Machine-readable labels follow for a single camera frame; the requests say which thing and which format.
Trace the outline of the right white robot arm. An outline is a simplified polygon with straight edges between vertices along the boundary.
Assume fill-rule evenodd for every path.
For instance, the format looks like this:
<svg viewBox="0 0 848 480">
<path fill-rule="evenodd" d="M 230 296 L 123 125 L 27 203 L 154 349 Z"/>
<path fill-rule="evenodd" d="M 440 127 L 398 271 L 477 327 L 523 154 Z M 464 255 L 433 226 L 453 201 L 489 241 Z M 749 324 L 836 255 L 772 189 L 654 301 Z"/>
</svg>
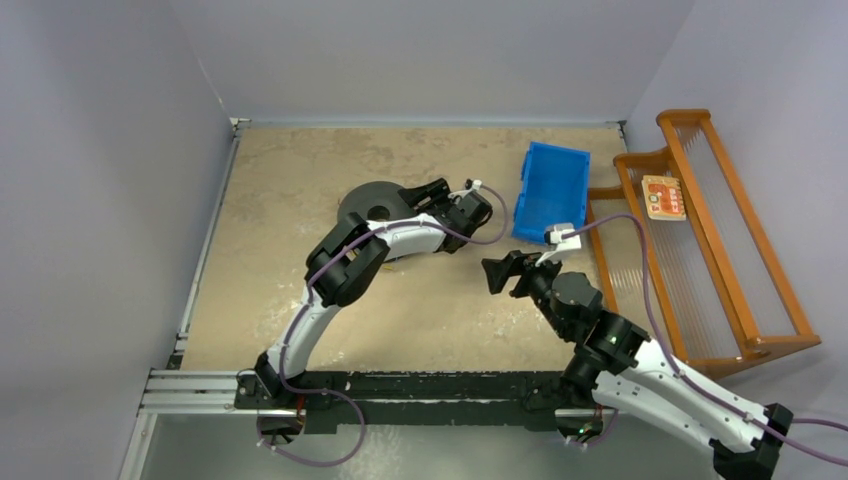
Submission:
<svg viewBox="0 0 848 480">
<path fill-rule="evenodd" d="M 773 477 L 793 420 L 786 407 L 761 405 L 724 389 L 674 356 L 625 317 L 580 272 L 563 272 L 540 253 L 509 252 L 481 262 L 491 294 L 517 280 L 574 354 L 551 394 L 576 407 L 600 404 L 631 414 L 706 450 L 724 479 Z"/>
</svg>

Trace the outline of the black cable spool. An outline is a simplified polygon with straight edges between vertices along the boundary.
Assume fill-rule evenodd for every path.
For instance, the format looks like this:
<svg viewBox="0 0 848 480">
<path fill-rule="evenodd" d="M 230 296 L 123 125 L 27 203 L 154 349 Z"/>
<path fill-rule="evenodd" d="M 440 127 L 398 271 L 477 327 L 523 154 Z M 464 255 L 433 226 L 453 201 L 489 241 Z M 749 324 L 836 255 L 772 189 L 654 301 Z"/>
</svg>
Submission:
<svg viewBox="0 0 848 480">
<path fill-rule="evenodd" d="M 350 213 L 367 221 L 396 221 L 414 218 L 417 213 L 401 197 L 404 187 L 389 181 L 371 181 L 350 190 L 340 200 L 336 221 L 341 224 Z"/>
</svg>

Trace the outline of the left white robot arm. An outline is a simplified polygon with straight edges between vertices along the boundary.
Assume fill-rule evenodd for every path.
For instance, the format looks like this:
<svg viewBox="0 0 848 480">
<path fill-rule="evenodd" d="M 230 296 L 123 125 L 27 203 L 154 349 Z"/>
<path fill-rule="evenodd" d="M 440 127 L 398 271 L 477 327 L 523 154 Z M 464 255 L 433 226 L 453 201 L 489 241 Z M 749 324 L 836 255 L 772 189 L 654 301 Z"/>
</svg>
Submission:
<svg viewBox="0 0 848 480">
<path fill-rule="evenodd" d="M 481 180 L 469 179 L 454 191 L 440 178 L 414 188 L 372 181 L 351 190 L 338 207 L 336 225 L 307 255 L 294 317 L 257 358 L 253 372 L 260 397 L 275 409 L 295 402 L 295 377 L 305 372 L 330 321 L 365 294 L 385 263 L 453 254 L 473 242 L 494 213 L 486 189 Z"/>
</svg>

